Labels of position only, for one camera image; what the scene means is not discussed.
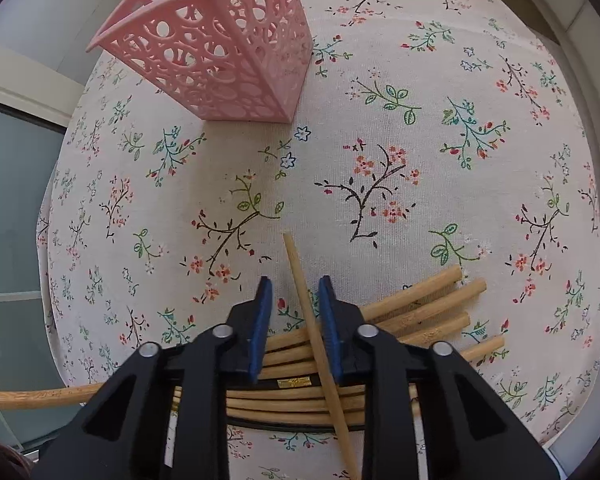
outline gold label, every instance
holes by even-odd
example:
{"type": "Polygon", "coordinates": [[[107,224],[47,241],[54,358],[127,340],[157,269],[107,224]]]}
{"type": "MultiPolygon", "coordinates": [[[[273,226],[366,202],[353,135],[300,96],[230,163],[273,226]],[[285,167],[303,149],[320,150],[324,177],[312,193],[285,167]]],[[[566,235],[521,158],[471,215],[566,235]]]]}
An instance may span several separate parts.
{"type": "Polygon", "coordinates": [[[311,386],[309,377],[292,377],[290,379],[279,379],[279,388],[299,388],[300,386],[311,386]]]}

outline wall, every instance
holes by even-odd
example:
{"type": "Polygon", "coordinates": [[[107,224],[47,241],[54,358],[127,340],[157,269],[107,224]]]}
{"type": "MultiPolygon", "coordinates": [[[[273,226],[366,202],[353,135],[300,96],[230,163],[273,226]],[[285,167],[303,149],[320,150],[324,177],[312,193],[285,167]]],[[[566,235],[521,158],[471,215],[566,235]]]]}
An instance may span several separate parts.
{"type": "Polygon", "coordinates": [[[84,49],[120,0],[3,0],[0,45],[84,85],[100,56],[84,49]]]}

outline wooden stick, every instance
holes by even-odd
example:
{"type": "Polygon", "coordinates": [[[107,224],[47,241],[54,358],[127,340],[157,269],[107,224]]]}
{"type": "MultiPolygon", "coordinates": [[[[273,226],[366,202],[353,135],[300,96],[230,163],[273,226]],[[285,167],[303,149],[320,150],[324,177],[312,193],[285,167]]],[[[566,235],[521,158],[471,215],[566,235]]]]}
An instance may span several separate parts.
{"type": "MultiPolygon", "coordinates": [[[[279,424],[302,424],[306,426],[326,426],[333,427],[331,415],[329,413],[278,413],[278,412],[254,412],[251,410],[237,410],[235,408],[227,408],[226,414],[243,420],[255,420],[257,422],[269,422],[279,424]]],[[[348,426],[361,426],[365,423],[365,412],[347,412],[344,414],[344,419],[348,426]]]]}
{"type": "Polygon", "coordinates": [[[294,239],[290,233],[284,233],[283,238],[285,240],[286,256],[288,257],[289,265],[291,266],[291,273],[293,274],[294,282],[296,283],[296,292],[298,293],[300,307],[302,307],[302,314],[304,315],[304,323],[309,334],[309,342],[314,351],[315,364],[317,365],[318,375],[320,376],[320,384],[322,385],[324,398],[331,415],[333,427],[335,428],[338,437],[340,452],[342,453],[342,458],[349,476],[354,480],[358,480],[360,475],[360,472],[358,471],[358,461],[356,460],[353,444],[349,437],[349,428],[347,427],[347,420],[342,411],[336,383],[333,380],[333,375],[331,375],[331,370],[329,368],[327,352],[324,349],[322,336],[320,335],[320,330],[315,321],[314,308],[311,303],[311,298],[309,298],[309,292],[300,265],[298,251],[296,250],[294,239]]]}
{"type": "MultiPolygon", "coordinates": [[[[453,318],[431,328],[425,328],[412,334],[407,334],[399,338],[401,343],[413,345],[426,345],[429,342],[436,341],[448,334],[456,332],[469,324],[469,315],[465,312],[457,314],[453,318]]],[[[317,367],[315,361],[302,361],[299,363],[289,363],[279,366],[269,366],[262,369],[258,378],[281,379],[285,377],[302,377],[315,374],[317,367]]]]}
{"type": "Polygon", "coordinates": [[[0,392],[0,410],[29,410],[87,402],[102,384],[34,392],[0,392]]]}
{"type": "Polygon", "coordinates": [[[392,317],[386,321],[378,323],[378,328],[386,330],[390,333],[396,333],[404,328],[408,328],[413,324],[429,319],[430,317],[436,316],[450,308],[458,306],[487,290],[487,282],[482,278],[473,280],[468,285],[465,285],[458,290],[454,290],[452,293],[439,298],[438,300],[427,303],[420,308],[411,310],[400,316],[392,317]]]}
{"type": "MultiPolygon", "coordinates": [[[[356,395],[340,397],[340,404],[344,412],[365,409],[365,396],[356,395]]],[[[227,399],[228,408],[240,410],[256,410],[258,412],[327,412],[327,402],[321,399],[304,400],[249,400],[249,399],[227,399]]]]}
{"type": "MultiPolygon", "coordinates": [[[[340,398],[365,391],[364,384],[338,388],[340,398]]],[[[285,390],[229,390],[227,399],[259,399],[259,400],[291,400],[291,399],[323,399],[321,386],[306,386],[304,388],[286,388],[285,390]]]]}
{"type": "MultiPolygon", "coordinates": [[[[466,350],[460,352],[460,354],[467,361],[470,361],[471,359],[475,359],[476,357],[485,354],[490,354],[491,352],[497,350],[498,348],[501,348],[502,346],[504,346],[504,336],[499,335],[483,343],[471,346],[466,350]]],[[[418,416],[420,415],[420,405],[416,400],[418,393],[414,384],[409,385],[409,394],[412,400],[411,409],[413,411],[413,415],[418,416]]],[[[347,413],[345,413],[345,416],[347,417],[347,423],[349,425],[352,425],[352,422],[349,422],[350,418],[354,416],[353,413],[357,413],[356,410],[361,410],[360,413],[362,413],[362,421],[360,422],[360,424],[363,424],[364,411],[362,410],[364,409],[365,405],[364,394],[357,394],[349,397],[341,397],[340,400],[342,402],[343,407],[346,406],[345,409],[349,410],[347,413]]],[[[227,402],[228,406],[229,402],[231,402],[232,408],[238,408],[238,410],[244,414],[246,420],[257,420],[259,422],[314,425],[314,423],[311,422],[311,420],[314,420],[315,425],[320,426],[322,424],[320,421],[323,420],[323,418],[314,418],[314,416],[328,415],[326,402],[324,402],[323,399],[284,401],[227,399],[227,402]],[[302,412],[311,412],[312,416],[301,417],[299,416],[299,413],[302,412]]]]}
{"type": "MultiPolygon", "coordinates": [[[[462,279],[462,269],[460,266],[456,265],[449,267],[448,269],[437,273],[435,276],[431,276],[422,282],[410,286],[406,290],[401,290],[388,298],[384,298],[384,300],[376,301],[375,303],[370,303],[367,306],[362,307],[360,309],[362,311],[362,316],[365,318],[365,321],[384,316],[384,314],[388,314],[397,308],[418,301],[460,279],[462,279]]],[[[268,337],[266,351],[271,352],[279,348],[297,345],[306,341],[309,341],[307,330],[305,328],[299,328],[293,330],[293,332],[268,337]]]]}

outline blue flower print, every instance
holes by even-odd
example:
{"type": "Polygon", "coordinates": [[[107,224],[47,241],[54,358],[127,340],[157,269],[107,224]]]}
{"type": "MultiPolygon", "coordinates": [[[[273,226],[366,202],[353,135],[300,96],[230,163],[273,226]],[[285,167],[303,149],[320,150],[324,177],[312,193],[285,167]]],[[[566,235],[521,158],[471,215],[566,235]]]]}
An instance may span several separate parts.
{"type": "Polygon", "coordinates": [[[293,168],[296,165],[296,158],[292,155],[291,152],[287,153],[285,156],[280,157],[280,168],[293,168]]]}
{"type": "Polygon", "coordinates": [[[307,142],[309,140],[309,136],[311,135],[311,130],[308,126],[298,126],[296,128],[296,132],[294,133],[294,137],[298,140],[304,140],[307,142]]]}

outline table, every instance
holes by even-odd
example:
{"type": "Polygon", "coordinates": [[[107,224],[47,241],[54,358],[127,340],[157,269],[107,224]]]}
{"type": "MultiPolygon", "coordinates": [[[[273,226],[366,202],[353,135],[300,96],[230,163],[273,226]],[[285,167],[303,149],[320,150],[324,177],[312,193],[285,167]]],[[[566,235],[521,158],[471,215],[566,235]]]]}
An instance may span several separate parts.
{"type": "MultiPolygon", "coordinates": [[[[506,334],[474,365],[547,442],[600,358],[598,196],[560,68],[500,0],[302,2],[315,47],[291,125],[205,123],[100,57],[38,230],[62,378],[191,341],[263,274],[270,331],[298,328],[291,230],[310,286],[330,274],[360,305],[451,264],[484,277],[450,341],[506,334]]],[[[348,478],[332,434],[230,428],[229,446],[232,478],[348,478]]]]}

